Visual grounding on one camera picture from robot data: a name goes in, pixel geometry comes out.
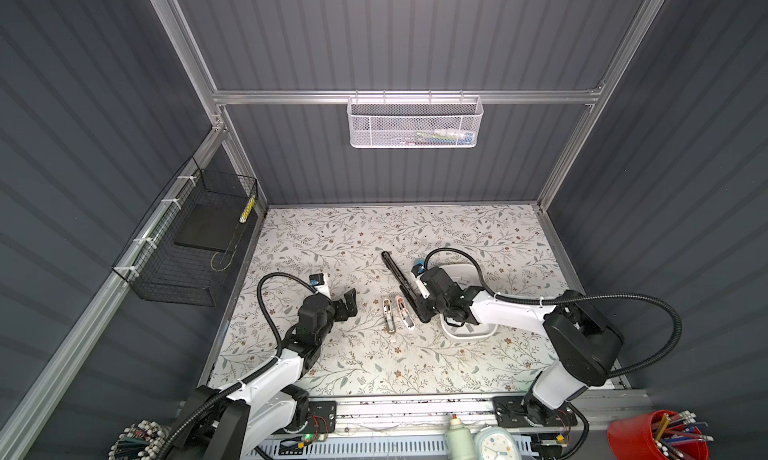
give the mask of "clock face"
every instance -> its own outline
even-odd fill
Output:
[[[512,439],[502,433],[492,433],[480,443],[482,460],[507,460],[517,458]]]

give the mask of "black mounting plate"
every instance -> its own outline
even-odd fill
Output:
[[[493,397],[493,413],[496,416],[496,422],[498,426],[503,428],[530,428],[533,425],[525,419],[523,414],[517,413],[516,410],[522,404],[523,396],[499,396]],[[576,414],[571,408],[564,410],[566,418],[563,421],[567,426],[576,426]],[[553,418],[545,427],[562,427],[563,423],[560,418]]]
[[[312,416],[325,419],[318,419],[317,426]],[[310,414],[307,417],[306,425],[298,432],[286,432],[284,428],[274,432],[274,435],[300,435],[303,433],[333,433],[336,430],[336,402],[312,402],[310,401]]]

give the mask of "black wire basket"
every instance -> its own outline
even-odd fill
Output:
[[[256,227],[256,191],[255,178],[197,169],[176,199],[161,200],[165,211],[149,234],[137,239],[139,226],[118,257],[119,262],[131,243],[140,242],[135,260],[130,265],[115,262],[113,271],[143,300],[201,306],[228,301]],[[231,219],[215,224],[224,246],[180,244],[186,222],[202,210],[226,213]]]

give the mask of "red container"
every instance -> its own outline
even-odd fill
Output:
[[[650,430],[650,425],[658,422],[665,413],[669,416],[677,415],[677,412],[659,410],[611,423],[608,427],[608,444],[616,458],[619,460],[669,460],[669,457],[665,457],[656,448],[656,442]],[[676,448],[696,460],[709,460],[710,457],[706,442],[687,443]]]

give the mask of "dark gray panel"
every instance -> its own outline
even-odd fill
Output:
[[[642,0],[179,0],[222,90],[598,84]]]
[[[731,445],[768,403],[766,86],[768,0],[668,0],[550,210],[585,289],[656,295],[683,317],[677,349],[633,385]],[[668,338],[664,313],[603,308],[625,365]]]
[[[0,0],[0,44],[4,423],[210,123],[149,0]],[[105,425],[108,436],[71,443],[97,445],[80,453],[101,458],[116,424],[158,408],[172,415],[220,315],[127,300],[54,413],[58,427],[46,427],[30,456],[65,452],[52,446],[66,443],[72,425],[84,435]],[[147,362],[167,378],[141,370]],[[142,375],[159,383],[125,383]],[[77,423],[61,422],[67,412]]]
[[[478,145],[358,149],[343,106],[228,106],[270,204],[533,200],[583,107],[485,107]]]

